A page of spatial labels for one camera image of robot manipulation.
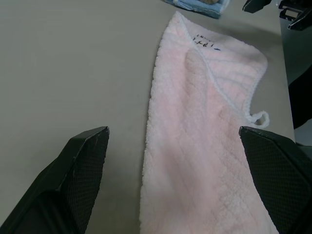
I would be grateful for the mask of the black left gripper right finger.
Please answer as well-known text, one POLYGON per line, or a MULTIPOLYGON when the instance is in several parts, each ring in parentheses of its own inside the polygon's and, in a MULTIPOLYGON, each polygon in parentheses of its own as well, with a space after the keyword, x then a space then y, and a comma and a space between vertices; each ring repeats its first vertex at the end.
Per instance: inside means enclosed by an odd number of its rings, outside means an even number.
POLYGON ((254 185, 279 234, 312 234, 312 146, 242 126, 254 185))

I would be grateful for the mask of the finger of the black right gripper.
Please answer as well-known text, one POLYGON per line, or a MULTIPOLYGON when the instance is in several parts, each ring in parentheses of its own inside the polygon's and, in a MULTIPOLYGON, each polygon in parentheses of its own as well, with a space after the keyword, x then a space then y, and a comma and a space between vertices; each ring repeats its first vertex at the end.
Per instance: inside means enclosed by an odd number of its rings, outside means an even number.
POLYGON ((242 8, 244 12, 255 13, 262 10, 272 0, 247 0, 242 8))
POLYGON ((288 25, 288 29, 305 30, 310 26, 312 26, 312 9, 306 9, 288 25))

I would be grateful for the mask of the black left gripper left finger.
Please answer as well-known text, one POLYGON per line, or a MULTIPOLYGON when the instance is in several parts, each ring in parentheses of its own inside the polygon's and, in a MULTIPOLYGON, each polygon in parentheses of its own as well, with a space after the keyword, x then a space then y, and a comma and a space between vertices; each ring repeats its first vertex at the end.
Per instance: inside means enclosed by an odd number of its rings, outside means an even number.
POLYGON ((109 128, 72 137, 0 226, 0 234, 85 234, 102 179, 109 128))

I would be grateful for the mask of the pink fluffy towel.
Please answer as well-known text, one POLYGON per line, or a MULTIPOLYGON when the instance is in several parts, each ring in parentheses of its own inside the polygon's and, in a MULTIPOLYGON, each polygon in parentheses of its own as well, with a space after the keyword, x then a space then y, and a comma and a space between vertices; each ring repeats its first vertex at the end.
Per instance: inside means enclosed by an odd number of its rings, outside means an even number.
POLYGON ((140 234, 277 234, 238 134, 269 125, 250 113, 267 65, 253 46, 173 15, 153 74, 140 234))

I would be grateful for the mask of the light blue folded towel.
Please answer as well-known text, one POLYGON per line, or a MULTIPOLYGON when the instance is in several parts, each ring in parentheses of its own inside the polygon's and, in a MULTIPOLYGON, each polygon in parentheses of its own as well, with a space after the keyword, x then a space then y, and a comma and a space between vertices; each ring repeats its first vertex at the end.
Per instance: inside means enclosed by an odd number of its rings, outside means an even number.
POLYGON ((231 0, 163 0, 175 7, 219 19, 231 0))

